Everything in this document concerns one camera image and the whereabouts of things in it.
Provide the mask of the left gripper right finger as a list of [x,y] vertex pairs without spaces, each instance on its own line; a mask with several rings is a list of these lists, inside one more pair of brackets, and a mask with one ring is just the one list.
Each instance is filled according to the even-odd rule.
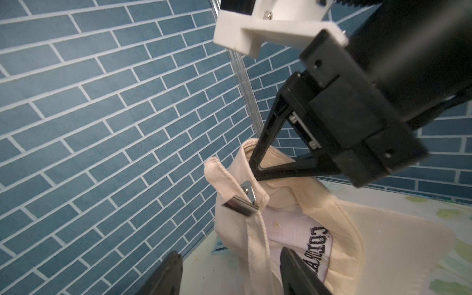
[[284,247],[280,262],[285,295],[332,295],[294,250]]

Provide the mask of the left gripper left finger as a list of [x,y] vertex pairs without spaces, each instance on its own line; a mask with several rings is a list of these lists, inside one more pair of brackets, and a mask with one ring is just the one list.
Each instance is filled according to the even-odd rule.
[[152,273],[137,295],[179,295],[183,278],[183,257],[170,252]]

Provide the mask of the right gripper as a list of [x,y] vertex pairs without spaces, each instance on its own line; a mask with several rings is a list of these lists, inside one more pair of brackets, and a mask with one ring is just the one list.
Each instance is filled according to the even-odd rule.
[[[249,160],[258,181],[346,176],[360,188],[424,159],[428,151],[347,51],[322,30],[277,92]],[[292,110],[320,145],[320,156],[262,168]]]

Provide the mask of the beige Colorado cap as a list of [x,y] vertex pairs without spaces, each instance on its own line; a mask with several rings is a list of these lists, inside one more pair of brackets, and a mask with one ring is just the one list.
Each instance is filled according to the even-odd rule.
[[455,233],[418,217],[338,199],[312,177],[258,181],[245,141],[229,168],[205,163],[215,231],[240,259],[247,295],[281,295],[289,248],[334,295],[417,295]]

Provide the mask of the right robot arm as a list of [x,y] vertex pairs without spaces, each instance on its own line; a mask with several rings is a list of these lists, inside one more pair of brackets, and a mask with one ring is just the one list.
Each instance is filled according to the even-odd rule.
[[346,47],[321,31],[278,91],[249,161],[259,181],[360,188],[428,156],[413,134],[472,98],[470,1],[379,1]]

